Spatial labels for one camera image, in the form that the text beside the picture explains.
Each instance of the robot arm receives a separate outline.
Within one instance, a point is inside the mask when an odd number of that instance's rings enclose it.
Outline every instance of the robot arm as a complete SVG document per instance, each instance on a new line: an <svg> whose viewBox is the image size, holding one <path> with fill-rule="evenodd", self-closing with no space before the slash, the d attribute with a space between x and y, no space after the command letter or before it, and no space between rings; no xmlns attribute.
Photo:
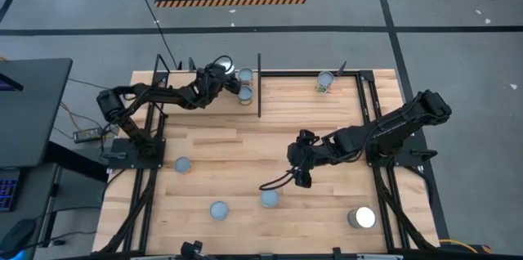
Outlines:
<svg viewBox="0 0 523 260"><path fill-rule="evenodd" d="M131 116L140 106L148 102L174 104L187 110L204 109L218 96L223 88L238 94L239 80L234 76L233 65L212 63L196 71L196 80L180 88L156 87L138 83L129 87L115 87L100 92L96 101L102 114L110 124L117 124L129 136L141 157L155 154L154 140L151 135L140 129ZM123 105L121 96L136 96L128 108Z"/></svg>
<svg viewBox="0 0 523 260"><path fill-rule="evenodd" d="M297 186L310 188L309 171L314 167L355 162L364 151L371 155L368 159L389 159L401 149L405 138L424 125L445 123L451 113L437 92L426 90L399 109L362 126L342 128L324 137L301 130L296 142L288 146L291 179Z"/></svg>

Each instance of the wooden table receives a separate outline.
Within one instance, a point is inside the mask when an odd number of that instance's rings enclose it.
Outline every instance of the wooden table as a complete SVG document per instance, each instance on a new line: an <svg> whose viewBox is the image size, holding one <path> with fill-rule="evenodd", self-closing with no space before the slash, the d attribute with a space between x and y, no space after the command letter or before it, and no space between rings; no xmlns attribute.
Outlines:
<svg viewBox="0 0 523 260"><path fill-rule="evenodd" d="M150 83L151 75L135 72L132 83ZM395 71L376 69L374 76L382 112L401 106ZM289 183L279 189L276 208L260 204L258 187L289 169L287 145L295 141L300 129L322 136L363 123L354 78L337 78L327 95L317 94L314 86L315 78L264 77L261 118L250 112L214 112L167 119L165 165L154 193L148 254L179 253L184 241L194 240L202 241L203 250L214 254L331 253L333 247L340 247L343 253L386 251L373 174L364 156L353 164L315 168L310 189ZM370 104L370 92L365 89ZM141 110L136 121L143 126L146 106ZM186 175L172 168L182 155L192 161ZM93 250L103 247L127 216L135 171L127 170L105 193ZM396 178L404 211L426 239L438 245L423 180L403 168L396 169ZM209 207L217 200L229 205L226 220L213 221L209 216ZM354 229L346 221L349 210L362 206L377 215L376 225L368 230ZM396 220L390 214L399 246ZM139 218L134 248L140 227Z"/></svg>

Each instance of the gray floor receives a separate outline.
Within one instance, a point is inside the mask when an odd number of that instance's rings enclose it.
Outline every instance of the gray floor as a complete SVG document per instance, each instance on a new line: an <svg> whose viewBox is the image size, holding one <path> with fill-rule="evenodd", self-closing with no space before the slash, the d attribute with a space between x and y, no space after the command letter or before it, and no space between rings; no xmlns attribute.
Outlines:
<svg viewBox="0 0 523 260"><path fill-rule="evenodd" d="M398 26L523 24L523 0L388 1ZM154 11L163 27L385 24L379 0ZM143 0L14 0L0 22L0 29L153 27ZM335 68L343 61L347 68L396 68L387 34L169 34L166 39L178 61L192 56L200 65L227 54L237 66L254 67L260 52L266 68ZM518 144L523 132L523 34L400 34L399 39L413 90L438 91L454 110L446 125L425 130L428 146L440 152L432 162L450 237L488 244L495 253L523 254L519 240L523 221L518 216L523 209L518 193L523 189L518 180L523 173ZM107 87L128 83L133 70L151 69L157 53L168 59L158 35L0 36L0 56L70 57L71 78ZM93 87L69 82L64 102L74 112L103 123L97 93ZM93 126L78 122L85 128ZM63 111L56 126L68 134L74 130ZM72 149L98 146L75 145L58 132L51 138ZM100 204L101 184L73 173L64 173L63 182L67 191L60 193L60 206ZM55 233L94 230L97 220L92 210L63 213ZM86 254L92 239L71 237L64 247L40 249L38 259Z"/></svg>

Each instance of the concrete floor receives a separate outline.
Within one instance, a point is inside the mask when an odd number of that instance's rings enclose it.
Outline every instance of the concrete floor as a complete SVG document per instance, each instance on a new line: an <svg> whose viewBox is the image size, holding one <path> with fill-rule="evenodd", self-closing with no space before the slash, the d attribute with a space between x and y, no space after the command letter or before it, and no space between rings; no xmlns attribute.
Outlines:
<svg viewBox="0 0 523 260"><path fill-rule="evenodd" d="M396 26L523 25L523 0L388 0ZM154 28L143 0L14 0L0 33L8 29ZM365 25L384 26L379 0L308 0L303 6L154 9L163 27ZM523 254L523 94L521 33L399 34L413 90L440 92L452 106L446 125L424 130L451 238L487 244L495 253ZM310 32L168 34L177 61L197 65L219 55L241 67L392 68L396 61L387 33ZM70 57L70 77L106 87L127 84L133 70L151 69L157 53L168 54L159 35L0 36L0 56L8 59ZM104 123L98 90L68 83L64 102L71 110ZM78 121L85 128L88 121ZM65 112L56 127L72 134ZM53 132L51 139L75 145ZM89 187L79 187L87 183ZM60 206L99 205L102 184L64 173ZM55 233L96 229L92 210L63 213ZM37 259L90 252L94 236L71 237L66 246L40 249Z"/></svg>

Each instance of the keyboard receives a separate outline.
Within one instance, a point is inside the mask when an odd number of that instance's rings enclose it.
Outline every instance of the keyboard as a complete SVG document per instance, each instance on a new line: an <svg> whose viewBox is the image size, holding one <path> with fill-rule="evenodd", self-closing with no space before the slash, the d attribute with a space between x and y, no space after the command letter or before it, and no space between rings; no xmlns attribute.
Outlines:
<svg viewBox="0 0 523 260"><path fill-rule="evenodd" d="M0 169L0 212L13 211L20 183L19 169Z"/></svg>

